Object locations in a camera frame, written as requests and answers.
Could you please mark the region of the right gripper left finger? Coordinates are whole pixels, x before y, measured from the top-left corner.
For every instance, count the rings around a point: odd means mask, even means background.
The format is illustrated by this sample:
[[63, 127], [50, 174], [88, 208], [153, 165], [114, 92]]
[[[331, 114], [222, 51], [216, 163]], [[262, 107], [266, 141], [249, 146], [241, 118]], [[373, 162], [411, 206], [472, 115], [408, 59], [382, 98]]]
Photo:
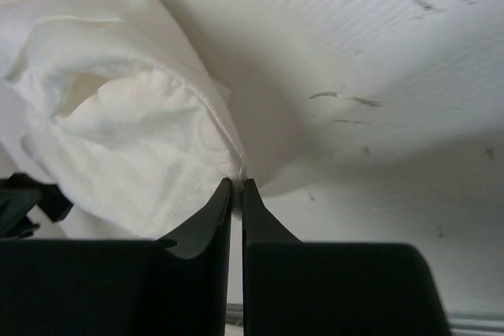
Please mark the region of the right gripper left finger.
[[151, 239], [1, 236], [4, 335], [222, 335], [232, 184]]

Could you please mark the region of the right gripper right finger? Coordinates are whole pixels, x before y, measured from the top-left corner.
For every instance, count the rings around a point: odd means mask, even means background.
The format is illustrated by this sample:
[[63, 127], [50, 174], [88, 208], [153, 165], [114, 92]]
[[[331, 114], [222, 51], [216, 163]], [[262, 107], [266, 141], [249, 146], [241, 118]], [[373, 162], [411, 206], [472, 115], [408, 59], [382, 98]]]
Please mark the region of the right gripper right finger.
[[304, 242], [244, 183], [247, 335], [448, 335], [432, 273], [401, 243]]

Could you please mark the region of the white pleated skirt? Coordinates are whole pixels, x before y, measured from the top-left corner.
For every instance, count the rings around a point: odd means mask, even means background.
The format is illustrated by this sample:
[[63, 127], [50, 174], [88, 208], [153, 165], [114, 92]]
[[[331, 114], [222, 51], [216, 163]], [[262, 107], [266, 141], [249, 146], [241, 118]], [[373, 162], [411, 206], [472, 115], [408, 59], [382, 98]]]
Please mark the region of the white pleated skirt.
[[162, 236], [246, 179], [229, 92], [159, 0], [1, 0], [1, 81], [27, 106], [28, 155], [129, 234]]

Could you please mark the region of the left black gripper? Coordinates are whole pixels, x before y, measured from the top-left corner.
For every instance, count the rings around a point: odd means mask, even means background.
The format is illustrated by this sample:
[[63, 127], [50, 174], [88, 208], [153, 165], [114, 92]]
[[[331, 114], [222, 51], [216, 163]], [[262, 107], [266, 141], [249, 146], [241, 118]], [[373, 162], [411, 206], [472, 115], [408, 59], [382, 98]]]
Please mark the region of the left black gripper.
[[33, 236], [40, 224], [28, 218], [33, 208], [52, 223], [59, 223], [70, 213], [73, 203], [58, 185], [41, 183], [25, 173], [1, 179], [1, 236]]

